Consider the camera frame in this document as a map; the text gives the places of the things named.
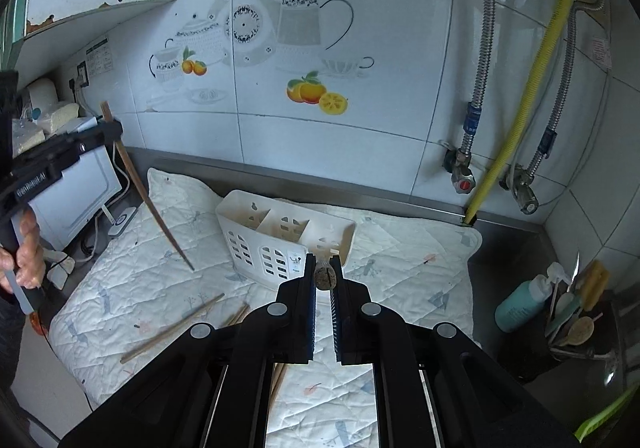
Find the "person left hand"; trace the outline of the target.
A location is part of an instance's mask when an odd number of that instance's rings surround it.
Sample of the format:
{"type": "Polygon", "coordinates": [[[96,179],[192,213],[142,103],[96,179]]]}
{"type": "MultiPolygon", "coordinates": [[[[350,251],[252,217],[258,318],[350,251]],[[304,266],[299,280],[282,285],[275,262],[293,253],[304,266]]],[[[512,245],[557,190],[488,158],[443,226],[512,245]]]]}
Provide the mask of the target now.
{"type": "Polygon", "coordinates": [[[9,294],[13,293],[13,289],[5,272],[14,272],[17,284],[24,289],[39,288],[46,273],[40,246],[40,227],[31,207],[27,207],[22,214],[20,233],[23,242],[15,255],[1,250],[1,288],[9,294]]]}

